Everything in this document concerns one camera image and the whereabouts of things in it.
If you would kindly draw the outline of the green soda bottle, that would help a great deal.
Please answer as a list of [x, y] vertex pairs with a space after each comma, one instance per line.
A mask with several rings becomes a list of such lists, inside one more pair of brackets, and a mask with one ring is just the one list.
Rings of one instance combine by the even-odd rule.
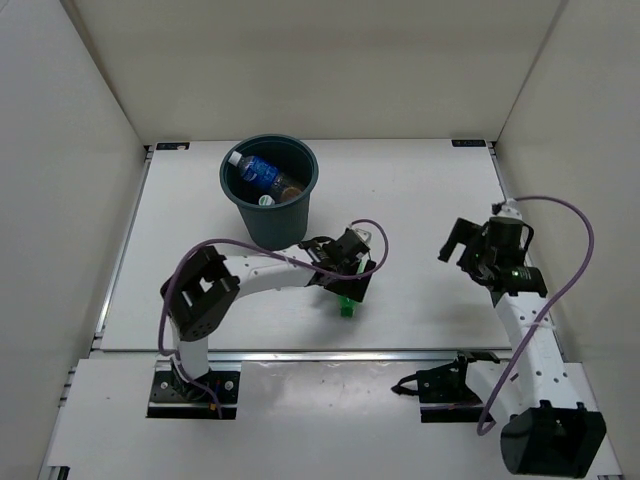
[[[365, 271], [367, 262], [368, 260], [366, 258], [363, 258], [360, 261], [360, 264], [356, 271], [357, 274], [362, 274]], [[340, 296], [339, 304], [340, 304], [340, 316], [343, 318], [352, 318], [358, 303], [348, 297]]]

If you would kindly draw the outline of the orange juice bottle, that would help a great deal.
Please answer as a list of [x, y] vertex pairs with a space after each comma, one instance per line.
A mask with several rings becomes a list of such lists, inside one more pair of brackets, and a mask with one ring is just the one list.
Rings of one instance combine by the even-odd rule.
[[279, 203], [296, 198], [304, 189], [304, 185], [285, 173], [280, 173], [274, 181], [274, 192]]

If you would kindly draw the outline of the green label water bottle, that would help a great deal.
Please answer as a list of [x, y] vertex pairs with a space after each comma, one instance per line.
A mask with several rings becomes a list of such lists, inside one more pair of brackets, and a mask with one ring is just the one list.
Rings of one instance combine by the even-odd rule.
[[258, 204], [260, 206], [271, 206], [275, 204], [275, 200], [270, 195], [262, 195], [259, 198]]

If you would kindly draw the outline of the blue label water bottle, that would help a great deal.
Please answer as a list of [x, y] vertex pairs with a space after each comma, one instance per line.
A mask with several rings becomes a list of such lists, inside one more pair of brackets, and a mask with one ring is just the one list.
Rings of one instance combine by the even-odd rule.
[[234, 166], [242, 180], [258, 190], [267, 193], [280, 171], [269, 162], [259, 156], [243, 156], [233, 151], [227, 162]]

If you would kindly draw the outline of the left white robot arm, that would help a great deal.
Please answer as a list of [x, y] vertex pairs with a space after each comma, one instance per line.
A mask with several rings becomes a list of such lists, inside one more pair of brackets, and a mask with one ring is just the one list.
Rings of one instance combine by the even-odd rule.
[[234, 301], [282, 288], [321, 287], [361, 302], [377, 264], [369, 258], [370, 237], [350, 226], [337, 239], [315, 237], [281, 251], [254, 247], [253, 256], [225, 256], [210, 239], [193, 247], [162, 285], [158, 334], [160, 353], [171, 359], [175, 388], [188, 400], [210, 386], [206, 340]]

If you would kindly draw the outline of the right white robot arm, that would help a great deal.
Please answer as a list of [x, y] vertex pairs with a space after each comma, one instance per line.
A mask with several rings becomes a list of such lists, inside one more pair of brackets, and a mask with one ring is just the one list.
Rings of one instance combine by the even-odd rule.
[[546, 284], [524, 263], [532, 238], [532, 227], [517, 218], [457, 219], [439, 258], [464, 248], [456, 264], [489, 291], [513, 353], [505, 362], [460, 351], [449, 364], [417, 372], [421, 420], [499, 428], [501, 456], [514, 475], [584, 478], [606, 423], [571, 383], [547, 318]]

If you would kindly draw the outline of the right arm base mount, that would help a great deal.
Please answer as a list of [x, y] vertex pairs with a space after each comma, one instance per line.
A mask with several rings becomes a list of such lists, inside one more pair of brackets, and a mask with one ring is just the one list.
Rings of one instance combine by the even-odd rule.
[[493, 353], [459, 351], [448, 364], [417, 370], [401, 378], [391, 391], [399, 396], [418, 398], [423, 424], [476, 423], [483, 402], [468, 387], [466, 374], [472, 363], [480, 361], [500, 363]]

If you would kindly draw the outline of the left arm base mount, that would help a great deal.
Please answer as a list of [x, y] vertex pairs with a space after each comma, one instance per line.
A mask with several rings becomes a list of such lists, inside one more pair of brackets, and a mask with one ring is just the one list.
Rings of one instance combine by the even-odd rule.
[[209, 373], [197, 379], [218, 398], [185, 382], [170, 361], [157, 363], [151, 383], [146, 417], [150, 419], [235, 420], [239, 400], [239, 363], [213, 363]]

